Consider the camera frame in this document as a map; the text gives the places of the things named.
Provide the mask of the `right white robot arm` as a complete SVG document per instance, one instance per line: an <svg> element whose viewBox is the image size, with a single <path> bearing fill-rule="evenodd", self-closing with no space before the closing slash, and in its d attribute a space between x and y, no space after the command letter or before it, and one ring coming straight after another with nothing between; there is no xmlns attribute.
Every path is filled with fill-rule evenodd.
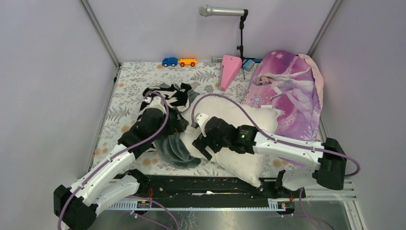
<svg viewBox="0 0 406 230"><path fill-rule="evenodd" d="M204 156L208 149L218 153L229 149L238 154L274 155L303 164L302 168L281 171L275 182L275 193L287 197L302 187L318 184L331 190L342 190L346 159L342 153L330 153L326 143L305 142L271 134L256 126L234 127L218 117L198 114L192 127L200 135L192 143Z"/></svg>

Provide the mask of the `grey plush pillowcase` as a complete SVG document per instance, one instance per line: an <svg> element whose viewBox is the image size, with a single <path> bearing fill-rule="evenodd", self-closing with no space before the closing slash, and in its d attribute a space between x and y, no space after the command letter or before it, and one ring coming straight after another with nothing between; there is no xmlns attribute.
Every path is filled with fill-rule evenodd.
<svg viewBox="0 0 406 230"><path fill-rule="evenodd" d="M191 85L181 83L180 85L161 84L151 86L143 91L145 100L141 103L140 113L149 107L151 100L156 97L149 92L158 92L165 97L169 106L169 119L164 130L153 142L159 156L166 162L181 169L195 168L201 163L201 159L191 156L186 146L180 139L180 134L184 132L190 122L181 113L186 111L195 98L199 95Z"/></svg>

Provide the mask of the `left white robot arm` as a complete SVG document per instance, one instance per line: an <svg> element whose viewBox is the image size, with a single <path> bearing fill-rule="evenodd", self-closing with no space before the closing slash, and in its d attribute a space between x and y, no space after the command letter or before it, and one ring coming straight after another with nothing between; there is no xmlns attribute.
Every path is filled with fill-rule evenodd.
<svg viewBox="0 0 406 230"><path fill-rule="evenodd" d="M95 168L71 186L60 185L55 189L57 228L65 223L73 230L87 230L105 209L119 200L131 195L150 198L154 193L150 178L139 170L127 171L113 184L110 181L150 149L153 141L181 133L188 124L177 109L146 109Z"/></svg>

